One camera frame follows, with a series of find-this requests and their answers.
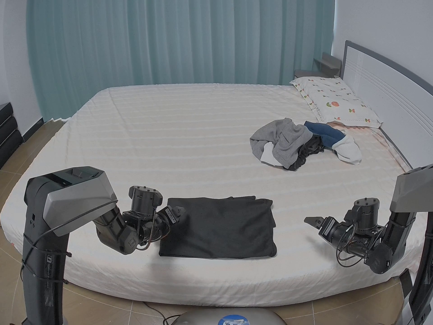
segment white garment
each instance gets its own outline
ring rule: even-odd
[[[272,154],[273,149],[274,149],[274,144],[272,142],[269,141],[267,144],[265,144],[265,146],[263,147],[263,154],[262,157],[260,158],[260,161],[273,166],[282,166]]]
[[[346,135],[336,144],[333,144],[332,150],[337,152],[340,160],[347,163],[358,165],[362,159],[361,151],[352,136]]]

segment mattress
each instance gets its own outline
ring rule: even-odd
[[[47,143],[10,194],[1,222],[22,251],[30,177],[73,166],[106,171],[121,211],[128,189],[143,185],[169,197],[255,195],[273,200],[272,258],[160,257],[159,243],[124,256],[100,243],[93,223],[70,235],[65,278],[79,286],[133,300],[213,306],[278,306],[304,302],[417,271],[426,215],[419,214],[404,257],[383,275],[360,263],[340,267],[335,250],[303,222],[306,216],[342,220],[358,198],[380,200],[389,217],[396,177],[405,167],[379,130],[346,128],[359,144],[360,165],[332,151],[307,158],[295,172],[260,163],[249,137],[284,117],[316,121],[292,86],[173,84],[109,88],[97,93]]]

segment pillowcase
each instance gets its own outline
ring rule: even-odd
[[[381,126],[382,121],[341,78],[300,77],[290,82],[304,97],[321,123],[348,127]]]

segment floor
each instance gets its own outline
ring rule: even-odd
[[[21,175],[62,125],[61,121],[44,124],[0,170],[0,211]],[[0,228],[0,325],[19,325],[25,318],[23,285],[18,277],[20,261],[21,255],[9,244]],[[392,278],[365,289],[270,309],[290,325],[388,325],[396,321],[402,304],[400,281]],[[197,308],[149,305],[165,316]],[[103,295],[72,284],[64,286],[63,313],[69,325],[162,324],[162,317],[143,302]]]

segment teal curtain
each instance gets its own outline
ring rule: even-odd
[[[330,52],[335,0],[28,0],[43,118],[98,91],[161,83],[289,84]]]

